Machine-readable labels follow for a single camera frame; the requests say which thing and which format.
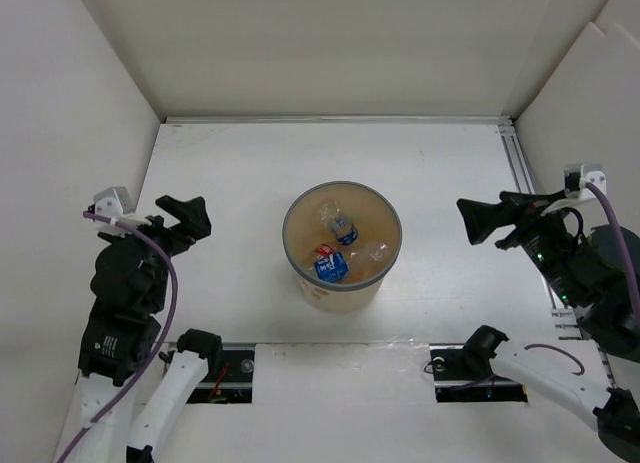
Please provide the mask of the clear bottle light blue label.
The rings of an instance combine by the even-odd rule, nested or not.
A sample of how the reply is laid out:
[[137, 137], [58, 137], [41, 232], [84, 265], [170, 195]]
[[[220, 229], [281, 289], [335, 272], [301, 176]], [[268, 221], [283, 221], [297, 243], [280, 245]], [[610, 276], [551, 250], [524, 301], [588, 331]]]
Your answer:
[[358, 239], [359, 233], [355, 223], [345, 213], [343, 205], [338, 200], [323, 200], [317, 208], [317, 215], [321, 225], [340, 245], [350, 246]]

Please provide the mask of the clear bottle dark blue label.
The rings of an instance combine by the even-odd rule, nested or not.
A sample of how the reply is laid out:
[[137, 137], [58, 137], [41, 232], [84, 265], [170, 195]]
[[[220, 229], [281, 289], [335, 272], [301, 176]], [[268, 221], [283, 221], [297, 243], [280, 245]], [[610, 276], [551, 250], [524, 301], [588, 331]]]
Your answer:
[[340, 251], [323, 244], [314, 250], [314, 255], [313, 271], [319, 280], [338, 283], [346, 277], [348, 263]]

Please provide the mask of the clear unlabelled plastic bottle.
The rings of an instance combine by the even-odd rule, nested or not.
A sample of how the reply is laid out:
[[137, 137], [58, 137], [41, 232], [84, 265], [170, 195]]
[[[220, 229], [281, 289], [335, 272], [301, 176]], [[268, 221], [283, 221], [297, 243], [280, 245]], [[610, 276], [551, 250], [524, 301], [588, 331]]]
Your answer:
[[354, 281], [364, 281], [384, 269], [391, 257], [391, 250], [386, 243], [369, 241], [350, 250], [348, 255], [348, 276]]

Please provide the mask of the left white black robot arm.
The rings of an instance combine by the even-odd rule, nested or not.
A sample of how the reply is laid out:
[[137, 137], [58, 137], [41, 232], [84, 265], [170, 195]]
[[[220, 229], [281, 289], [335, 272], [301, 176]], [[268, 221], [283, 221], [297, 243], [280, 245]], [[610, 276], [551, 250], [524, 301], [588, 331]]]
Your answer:
[[107, 245], [95, 261], [95, 301], [79, 351], [82, 427], [61, 461], [155, 461], [198, 384], [222, 370], [220, 336], [189, 329], [165, 355], [167, 373], [144, 409], [134, 412], [137, 384], [161, 356], [177, 310], [172, 259], [211, 234], [203, 198], [165, 195], [156, 205], [176, 224], [137, 215], [123, 187], [97, 194], [83, 214]]

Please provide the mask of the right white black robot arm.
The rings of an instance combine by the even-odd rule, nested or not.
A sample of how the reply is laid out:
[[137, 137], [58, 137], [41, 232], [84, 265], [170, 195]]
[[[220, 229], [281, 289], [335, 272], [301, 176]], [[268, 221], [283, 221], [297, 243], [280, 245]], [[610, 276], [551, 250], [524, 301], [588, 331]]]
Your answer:
[[[639, 238], [620, 226], [604, 187], [581, 180], [553, 194], [503, 191], [499, 198], [496, 204], [457, 201], [470, 244], [510, 227], [496, 248], [526, 253], [559, 302], [555, 315], [570, 321], [573, 337], [594, 342], [606, 358], [638, 365]], [[638, 461], [638, 391], [591, 390], [574, 379], [553, 379], [524, 351], [509, 353], [509, 344], [503, 332], [480, 327], [462, 350], [465, 370], [483, 377], [502, 364], [593, 426], [610, 452]]]

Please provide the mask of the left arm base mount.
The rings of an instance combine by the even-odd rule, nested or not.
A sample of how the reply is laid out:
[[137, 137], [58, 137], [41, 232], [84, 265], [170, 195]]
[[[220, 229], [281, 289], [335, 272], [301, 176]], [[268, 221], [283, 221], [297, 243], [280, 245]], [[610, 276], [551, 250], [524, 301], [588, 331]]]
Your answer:
[[158, 357], [166, 375], [178, 351], [192, 351], [206, 361], [207, 375], [187, 398], [187, 404], [249, 404], [252, 402], [255, 346], [193, 341], [170, 344]]

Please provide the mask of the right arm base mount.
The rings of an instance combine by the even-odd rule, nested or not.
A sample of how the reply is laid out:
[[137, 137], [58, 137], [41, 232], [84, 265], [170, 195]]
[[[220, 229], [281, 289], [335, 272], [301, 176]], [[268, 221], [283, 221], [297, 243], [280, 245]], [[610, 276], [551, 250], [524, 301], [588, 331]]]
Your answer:
[[464, 360], [463, 344], [429, 345], [423, 368], [434, 384], [437, 403], [527, 403], [523, 385], [493, 374], [487, 363], [473, 369]]

